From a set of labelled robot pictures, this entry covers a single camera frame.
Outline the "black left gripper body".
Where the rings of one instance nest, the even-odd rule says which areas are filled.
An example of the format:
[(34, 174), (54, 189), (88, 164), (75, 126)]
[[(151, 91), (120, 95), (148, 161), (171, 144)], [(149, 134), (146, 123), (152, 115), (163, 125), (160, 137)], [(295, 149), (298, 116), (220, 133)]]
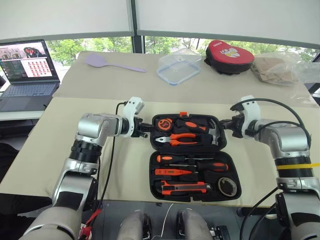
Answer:
[(145, 133), (142, 131), (143, 119), (139, 117), (133, 118), (133, 132), (131, 134), (132, 138), (145, 137)]

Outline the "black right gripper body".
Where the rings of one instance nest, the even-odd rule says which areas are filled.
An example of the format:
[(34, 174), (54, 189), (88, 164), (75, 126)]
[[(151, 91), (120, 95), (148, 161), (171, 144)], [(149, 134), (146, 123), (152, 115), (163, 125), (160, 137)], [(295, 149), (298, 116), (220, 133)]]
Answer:
[(245, 116), (243, 113), (235, 115), (232, 117), (233, 129), (232, 136), (235, 138), (243, 138), (242, 127), (245, 121)]

